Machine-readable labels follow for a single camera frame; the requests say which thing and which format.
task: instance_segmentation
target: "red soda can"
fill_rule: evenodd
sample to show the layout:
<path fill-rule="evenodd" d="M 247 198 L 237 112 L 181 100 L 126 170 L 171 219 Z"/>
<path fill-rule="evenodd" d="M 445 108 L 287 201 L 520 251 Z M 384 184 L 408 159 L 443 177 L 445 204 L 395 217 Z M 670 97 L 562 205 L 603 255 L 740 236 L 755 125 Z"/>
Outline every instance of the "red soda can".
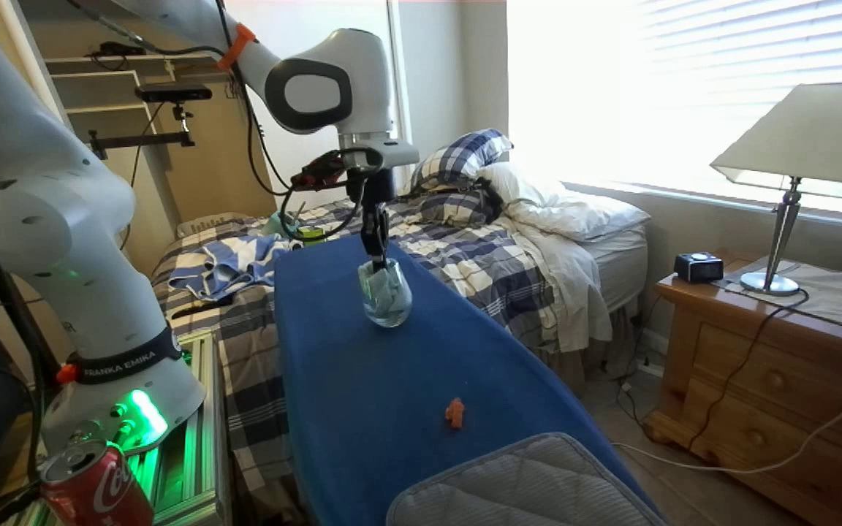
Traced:
<path fill-rule="evenodd" d="M 41 495 L 67 526 L 151 526 L 154 510 L 114 443 L 84 440 L 44 463 Z"/>

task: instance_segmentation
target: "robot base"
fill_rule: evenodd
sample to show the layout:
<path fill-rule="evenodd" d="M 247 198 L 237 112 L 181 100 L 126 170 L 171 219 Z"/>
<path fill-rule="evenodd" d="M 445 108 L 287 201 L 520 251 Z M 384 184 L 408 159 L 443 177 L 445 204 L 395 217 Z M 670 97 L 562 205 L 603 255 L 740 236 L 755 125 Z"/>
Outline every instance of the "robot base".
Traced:
<path fill-rule="evenodd" d="M 203 403 L 204 387 L 182 359 L 164 359 L 120 380 L 70 383 L 51 402 L 41 425 L 49 454 L 73 440 L 103 438 L 126 455 L 157 446 Z"/>

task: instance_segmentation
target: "plaid pillow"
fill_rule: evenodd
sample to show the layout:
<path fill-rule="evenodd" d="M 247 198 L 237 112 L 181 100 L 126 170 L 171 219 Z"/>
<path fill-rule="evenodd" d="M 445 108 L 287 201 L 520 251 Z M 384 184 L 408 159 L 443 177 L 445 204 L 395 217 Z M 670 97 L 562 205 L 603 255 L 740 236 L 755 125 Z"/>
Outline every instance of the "plaid pillow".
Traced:
<path fill-rule="evenodd" d="M 494 206 L 495 203 L 488 199 L 487 191 L 482 189 L 431 194 L 418 200 L 421 222 L 449 224 L 458 229 L 484 226 L 492 223 L 501 213 L 501 206 Z"/>
<path fill-rule="evenodd" d="M 411 192 L 470 186 L 477 170 L 512 149 L 501 131 L 486 129 L 464 134 L 418 164 L 411 174 Z"/>

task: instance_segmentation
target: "window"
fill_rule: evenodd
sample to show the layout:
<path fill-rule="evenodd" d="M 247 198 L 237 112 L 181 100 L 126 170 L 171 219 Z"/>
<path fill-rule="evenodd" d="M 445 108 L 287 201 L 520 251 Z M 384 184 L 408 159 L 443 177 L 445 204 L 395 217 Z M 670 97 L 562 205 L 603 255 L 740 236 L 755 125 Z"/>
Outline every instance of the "window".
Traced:
<path fill-rule="evenodd" d="M 842 0 L 510 0 L 508 35 L 512 159 L 575 182 L 778 202 L 709 163 L 793 86 L 842 81 Z"/>

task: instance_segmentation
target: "lamp base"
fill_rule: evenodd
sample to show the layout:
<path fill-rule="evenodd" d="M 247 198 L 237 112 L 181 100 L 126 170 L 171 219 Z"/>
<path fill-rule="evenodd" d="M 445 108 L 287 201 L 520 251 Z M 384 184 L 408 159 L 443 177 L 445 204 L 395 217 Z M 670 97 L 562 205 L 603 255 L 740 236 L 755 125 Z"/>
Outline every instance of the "lamp base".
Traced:
<path fill-rule="evenodd" d="M 739 284 L 746 289 L 754 290 L 769 296 L 792 296 L 797 294 L 801 287 L 794 280 L 775 274 L 772 276 L 772 284 L 765 288 L 765 272 L 747 272 L 739 278 Z"/>

